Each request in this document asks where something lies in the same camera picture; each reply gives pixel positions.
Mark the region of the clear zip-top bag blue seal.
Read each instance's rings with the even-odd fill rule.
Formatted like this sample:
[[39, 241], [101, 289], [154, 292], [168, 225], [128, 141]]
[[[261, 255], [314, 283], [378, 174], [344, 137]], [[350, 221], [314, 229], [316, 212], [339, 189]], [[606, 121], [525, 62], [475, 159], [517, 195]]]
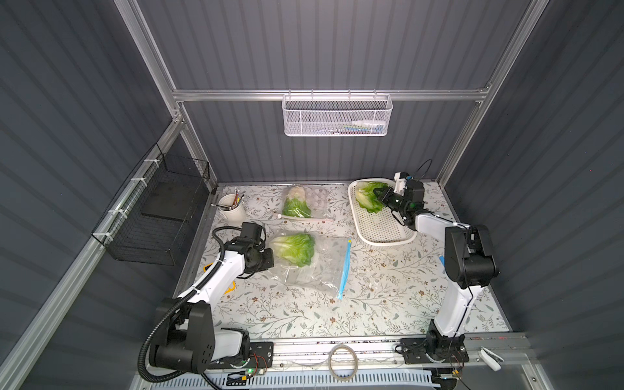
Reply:
[[271, 268], [273, 278], [289, 286], [316, 289], [341, 300], [344, 297], [349, 277], [353, 240], [313, 232], [299, 233], [310, 234], [315, 239], [315, 256], [311, 264], [298, 267], [274, 255], [275, 266]]

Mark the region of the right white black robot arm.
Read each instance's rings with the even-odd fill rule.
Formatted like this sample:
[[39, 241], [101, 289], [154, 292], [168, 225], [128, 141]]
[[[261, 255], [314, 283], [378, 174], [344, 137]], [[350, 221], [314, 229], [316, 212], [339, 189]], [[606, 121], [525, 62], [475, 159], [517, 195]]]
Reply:
[[399, 224], [444, 245], [443, 265], [449, 286], [422, 347], [429, 357], [442, 349], [460, 350], [471, 309], [499, 275], [488, 228], [453, 222], [429, 211], [424, 206], [423, 183], [411, 177], [398, 180], [394, 188], [375, 188], [373, 193]]

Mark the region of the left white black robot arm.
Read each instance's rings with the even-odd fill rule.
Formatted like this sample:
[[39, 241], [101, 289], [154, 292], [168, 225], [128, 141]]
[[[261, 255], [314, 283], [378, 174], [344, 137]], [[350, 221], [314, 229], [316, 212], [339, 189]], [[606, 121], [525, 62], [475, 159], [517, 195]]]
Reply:
[[149, 383], [162, 383], [186, 373], [205, 375], [216, 362], [240, 366], [250, 358], [249, 332], [218, 328], [213, 311], [237, 279], [248, 279], [274, 266], [266, 229], [244, 222], [240, 227], [217, 227], [216, 260], [188, 289], [160, 302], [153, 330], [141, 345], [137, 373]]

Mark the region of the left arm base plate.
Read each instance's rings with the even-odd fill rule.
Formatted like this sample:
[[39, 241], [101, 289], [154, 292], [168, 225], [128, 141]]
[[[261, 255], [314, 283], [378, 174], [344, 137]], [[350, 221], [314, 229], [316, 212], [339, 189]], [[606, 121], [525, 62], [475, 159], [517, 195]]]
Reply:
[[226, 357], [219, 361], [211, 362], [209, 370], [243, 370], [243, 369], [268, 369], [272, 367], [274, 357], [273, 342], [251, 342], [246, 358]]

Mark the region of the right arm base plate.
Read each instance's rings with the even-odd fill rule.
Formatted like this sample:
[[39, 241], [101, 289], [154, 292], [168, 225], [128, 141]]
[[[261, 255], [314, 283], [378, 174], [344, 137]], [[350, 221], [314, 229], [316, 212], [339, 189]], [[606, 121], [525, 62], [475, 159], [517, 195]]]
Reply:
[[464, 345], [465, 336], [441, 339], [416, 337], [401, 338], [394, 351], [404, 358], [406, 364], [469, 362], [470, 357]]

